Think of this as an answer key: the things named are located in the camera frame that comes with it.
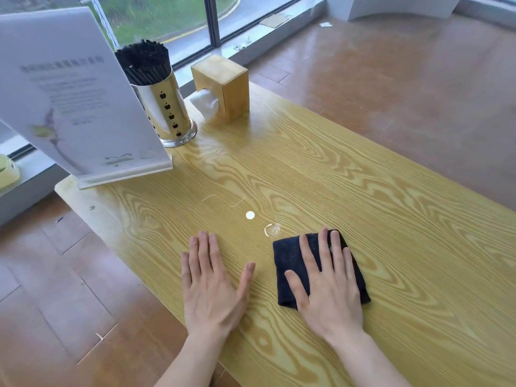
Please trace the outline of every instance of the wooden table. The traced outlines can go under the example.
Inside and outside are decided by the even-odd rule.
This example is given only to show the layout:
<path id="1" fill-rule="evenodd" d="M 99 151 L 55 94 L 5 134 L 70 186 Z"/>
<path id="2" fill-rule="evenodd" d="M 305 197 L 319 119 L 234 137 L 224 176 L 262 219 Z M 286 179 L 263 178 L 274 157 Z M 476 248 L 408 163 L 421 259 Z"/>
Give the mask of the wooden table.
<path id="1" fill-rule="evenodd" d="M 218 234 L 251 302 L 221 363 L 243 386 L 346 385 L 339 359 L 277 304 L 272 242 L 338 228 L 364 273 L 365 329 L 415 386 L 516 384 L 516 214 L 250 84 L 249 117 L 197 120 L 171 171 L 56 191 L 180 320 L 180 253 Z M 246 213 L 255 218 L 247 219 Z"/>

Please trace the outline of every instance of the forearm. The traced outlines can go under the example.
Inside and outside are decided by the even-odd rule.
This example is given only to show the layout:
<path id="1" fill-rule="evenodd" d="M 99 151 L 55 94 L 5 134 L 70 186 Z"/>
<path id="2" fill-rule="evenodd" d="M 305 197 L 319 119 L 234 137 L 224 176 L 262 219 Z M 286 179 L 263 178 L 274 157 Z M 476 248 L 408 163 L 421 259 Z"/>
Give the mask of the forearm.
<path id="1" fill-rule="evenodd" d="M 218 333 L 189 335 L 181 352 L 155 387 L 208 386 L 224 341 L 225 337 Z"/>
<path id="2" fill-rule="evenodd" d="M 365 332 L 329 340 L 356 387 L 410 387 Z"/>

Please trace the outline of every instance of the plant illustration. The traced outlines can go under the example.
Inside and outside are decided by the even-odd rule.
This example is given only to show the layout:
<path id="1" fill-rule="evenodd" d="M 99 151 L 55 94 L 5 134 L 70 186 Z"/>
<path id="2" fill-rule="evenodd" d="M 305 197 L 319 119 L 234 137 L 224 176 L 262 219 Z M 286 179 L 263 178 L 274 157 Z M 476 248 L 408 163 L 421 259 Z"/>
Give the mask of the plant illustration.
<path id="1" fill-rule="evenodd" d="M 62 141 L 59 138 L 59 133 L 54 121 L 54 109 L 51 107 L 50 110 L 45 114 L 43 125 L 31 125 L 30 127 L 33 136 L 48 141 L 54 146 L 56 153 L 67 162 L 70 167 L 80 175 L 87 175 L 89 172 L 83 166 L 75 162 L 73 159 L 68 157 L 59 147 L 59 142 Z"/>

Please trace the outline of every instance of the curb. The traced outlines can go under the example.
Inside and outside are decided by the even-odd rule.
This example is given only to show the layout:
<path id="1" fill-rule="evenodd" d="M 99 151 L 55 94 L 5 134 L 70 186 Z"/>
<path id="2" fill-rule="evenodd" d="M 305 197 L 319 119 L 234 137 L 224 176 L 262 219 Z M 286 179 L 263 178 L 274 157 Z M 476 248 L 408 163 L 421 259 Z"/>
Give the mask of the curb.
<path id="1" fill-rule="evenodd" d="M 223 14 L 219 18 L 219 21 L 221 21 L 222 19 L 225 19 L 226 17 L 231 15 L 233 13 L 233 11 L 240 5 L 240 1 L 241 0 L 235 0 L 235 2 L 228 7 L 227 11 L 223 12 Z M 201 25 L 201 26 L 199 26 L 197 28 L 194 28 L 193 30 L 190 30 L 190 31 L 187 31 L 187 32 L 183 32 L 182 34 L 176 35 L 173 38 L 167 39 L 165 41 L 158 41 L 158 42 L 161 42 L 163 44 L 170 43 L 170 42 L 173 42 L 173 41 L 175 41 L 175 40 L 177 40 L 179 38 L 183 38 L 183 37 L 185 37 L 187 35 L 193 34 L 194 32 L 200 31 L 200 30 L 202 30 L 202 29 L 204 29 L 206 27 L 208 27 L 208 25 L 203 24 L 203 25 Z"/>

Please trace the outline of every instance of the white tissue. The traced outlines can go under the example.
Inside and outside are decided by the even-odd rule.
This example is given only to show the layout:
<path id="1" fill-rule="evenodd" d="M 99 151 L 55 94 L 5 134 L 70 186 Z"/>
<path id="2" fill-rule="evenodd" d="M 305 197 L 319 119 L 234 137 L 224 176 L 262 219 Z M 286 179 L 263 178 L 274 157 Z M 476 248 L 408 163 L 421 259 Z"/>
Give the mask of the white tissue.
<path id="1" fill-rule="evenodd" d="M 210 119 L 219 110 L 219 101 L 209 90 L 203 89 L 191 94 L 190 102 L 202 114 L 205 119 Z"/>

